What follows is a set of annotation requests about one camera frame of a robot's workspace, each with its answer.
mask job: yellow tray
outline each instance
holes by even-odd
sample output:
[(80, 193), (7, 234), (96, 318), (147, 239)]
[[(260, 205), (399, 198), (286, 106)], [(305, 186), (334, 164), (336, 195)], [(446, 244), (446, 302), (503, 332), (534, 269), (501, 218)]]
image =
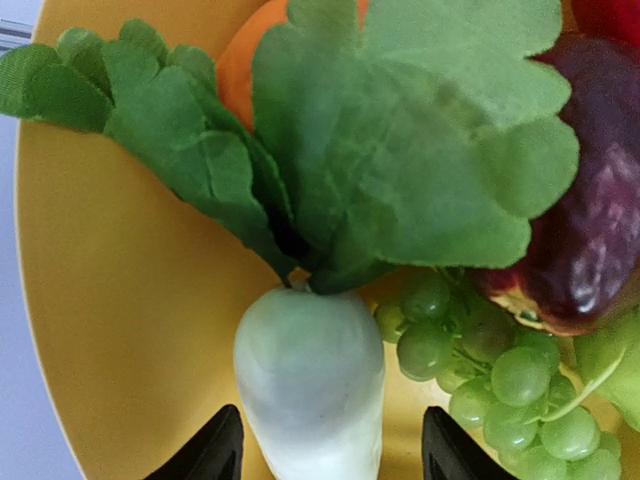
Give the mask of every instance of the yellow tray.
[[(217, 56), (261, 0), (47, 0), (35, 41), (66, 28), (107, 38), (139, 17), (170, 45)], [(111, 141), (22, 123), (17, 177), (24, 283), (44, 375), (89, 480), (135, 480), (160, 466), (222, 405), (240, 398), (232, 340), (277, 279), (240, 243), (180, 203)], [(388, 380), (380, 479), (422, 478), (420, 435), (432, 383)], [(614, 410), (591, 400), (606, 429)], [(640, 434), (621, 429), (624, 478), (640, 478)], [(245, 480), (271, 475), (247, 428)]]

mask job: grape stem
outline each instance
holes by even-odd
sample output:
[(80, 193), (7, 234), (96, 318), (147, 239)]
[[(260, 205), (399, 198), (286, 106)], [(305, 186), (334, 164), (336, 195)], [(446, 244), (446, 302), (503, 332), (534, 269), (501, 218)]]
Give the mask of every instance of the grape stem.
[(470, 357), (467, 352), (460, 350), (459, 348), (454, 348), (453, 353), (455, 355), (458, 355), (458, 357), (470, 362), (473, 365), (473, 368), (478, 370), (480, 373), (484, 373), (485, 375), (489, 375), (489, 373), (491, 373), (491, 370), (489, 370), (489, 368), (487, 368), (482, 362), (479, 362), (476, 359)]
[(613, 375), (613, 373), (620, 366), (625, 353), (627, 353), (626, 346), (620, 351), (620, 355), (618, 356), (618, 358), (611, 362), (611, 364), (600, 375), (587, 382), (587, 384), (582, 389), (582, 392), (580, 392), (580, 395), (578, 395), (576, 398), (565, 404), (560, 409), (554, 411), (553, 413), (543, 415), (542, 417), (540, 417), (540, 420), (543, 422), (553, 422), (554, 420), (558, 420), (559, 418), (564, 417), (574, 408), (578, 407), (584, 400), (586, 400), (589, 395), (591, 395), (600, 385), (602, 385), (611, 375)]

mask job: red fruit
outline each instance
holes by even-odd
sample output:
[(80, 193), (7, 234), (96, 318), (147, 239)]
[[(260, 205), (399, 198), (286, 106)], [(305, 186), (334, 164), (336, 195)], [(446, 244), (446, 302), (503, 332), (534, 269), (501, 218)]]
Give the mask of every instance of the red fruit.
[(640, 303), (640, 50), (568, 34), (540, 59), (573, 87), (561, 118), (578, 174), (532, 222), (524, 259), (472, 278), (522, 323), (575, 336)]
[(580, 31), (640, 48), (640, 0), (572, 0)]

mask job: yellow bowl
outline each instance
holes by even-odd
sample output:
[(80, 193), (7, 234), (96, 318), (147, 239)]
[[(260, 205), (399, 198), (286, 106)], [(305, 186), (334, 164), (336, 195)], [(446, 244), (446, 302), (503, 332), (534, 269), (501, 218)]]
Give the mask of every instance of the yellow bowl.
[[(113, 38), (143, 18), (213, 56), (263, 0), (47, 0), (35, 41), (80, 26)], [(89, 480), (148, 475), (222, 405), (240, 406), (232, 342), (277, 279), (111, 141), (22, 123), (17, 177), (24, 283), (44, 375)], [(421, 479), (421, 418), (447, 396), (398, 373), (387, 347), (381, 479)], [(607, 429), (619, 417), (592, 400)], [(245, 425), (245, 480), (272, 478)], [(638, 437), (622, 428), (626, 479)]]

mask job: turnip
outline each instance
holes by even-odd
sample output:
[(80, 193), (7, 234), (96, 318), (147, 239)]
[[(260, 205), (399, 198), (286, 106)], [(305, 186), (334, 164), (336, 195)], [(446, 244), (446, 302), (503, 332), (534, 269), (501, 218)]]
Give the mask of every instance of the turnip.
[(384, 351), (364, 302), (277, 288), (235, 340), (246, 417), (278, 480), (374, 480), (382, 451)]

